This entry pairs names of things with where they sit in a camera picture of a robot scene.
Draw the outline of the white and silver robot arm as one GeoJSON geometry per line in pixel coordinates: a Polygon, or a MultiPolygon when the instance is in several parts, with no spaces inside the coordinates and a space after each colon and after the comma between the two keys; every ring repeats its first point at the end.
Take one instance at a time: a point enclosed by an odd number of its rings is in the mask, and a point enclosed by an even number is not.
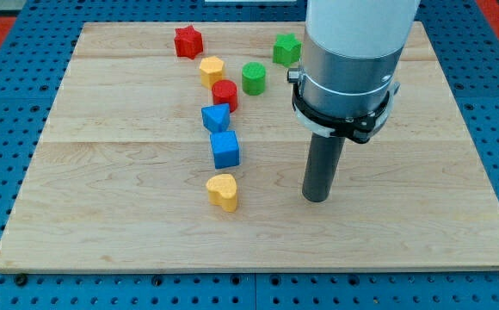
{"type": "Polygon", "coordinates": [[[310,0],[293,109],[315,135],[365,143],[386,123],[419,0],[310,0]]]}

